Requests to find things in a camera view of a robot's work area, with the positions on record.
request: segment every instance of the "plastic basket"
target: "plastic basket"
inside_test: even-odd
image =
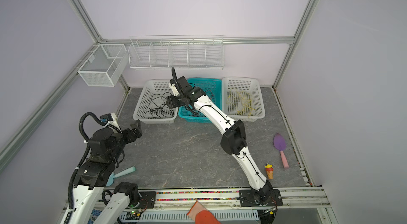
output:
[[[258,81],[245,77],[223,78],[222,111],[236,120],[264,118],[266,112]]]
[[[211,99],[213,104],[218,108],[222,107],[222,80],[212,78],[190,78],[188,79],[188,83],[195,84],[196,87],[201,88],[206,92],[206,95]],[[199,115],[194,115],[184,106],[180,107],[178,115],[189,122],[211,123],[204,114],[199,113]]]
[[[166,92],[172,94],[172,90],[169,86],[170,79],[156,79],[149,80],[145,83],[143,90],[141,91],[140,98],[134,110],[133,119],[140,120],[147,124],[153,123],[174,123],[177,117],[178,108],[174,109],[174,116],[172,118],[153,118],[153,114],[149,112],[150,102],[154,94],[164,94]],[[155,103],[160,105],[164,103],[164,99],[157,99]]]

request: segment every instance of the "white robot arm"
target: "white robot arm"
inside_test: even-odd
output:
[[[273,187],[250,155],[243,122],[236,121],[222,112],[199,87],[192,87],[184,77],[177,78],[174,68],[172,76],[169,86],[174,95],[167,97],[167,105],[170,108],[185,106],[193,114],[201,112],[218,128],[222,134],[221,147],[232,155],[243,169],[252,188],[255,203],[266,205],[271,200]]]

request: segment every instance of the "white wire shelf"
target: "white wire shelf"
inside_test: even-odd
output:
[[[88,86],[115,86],[127,65],[124,44],[101,43],[78,69]]]
[[[130,68],[223,69],[223,38],[140,39],[130,37]]]

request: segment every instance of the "gray marble surface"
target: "gray marble surface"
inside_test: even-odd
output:
[[[142,89],[131,89],[119,116],[121,128],[134,122],[133,113]],[[261,88],[266,116],[245,122],[247,146],[262,173],[264,165],[273,165],[276,187],[305,186],[271,88]],[[131,166],[136,171],[116,178],[134,182],[139,188],[162,187],[248,187],[249,183],[237,161],[220,146],[221,133],[211,123],[191,123],[177,116],[173,124],[144,124],[143,136],[125,147],[125,159],[115,173]],[[287,142],[285,156],[290,169],[284,170],[273,137],[280,133]]]

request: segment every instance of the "teal plastic basket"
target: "teal plastic basket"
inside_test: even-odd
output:
[[[213,104],[215,104],[219,109],[222,109],[222,80],[194,77],[188,79],[188,83],[195,84],[196,87],[199,87],[203,91],[205,91],[206,95],[211,99]],[[184,106],[180,107],[178,115],[189,122],[201,122],[201,123],[211,122],[202,113],[199,113],[199,115],[194,115],[193,113],[188,111]]]

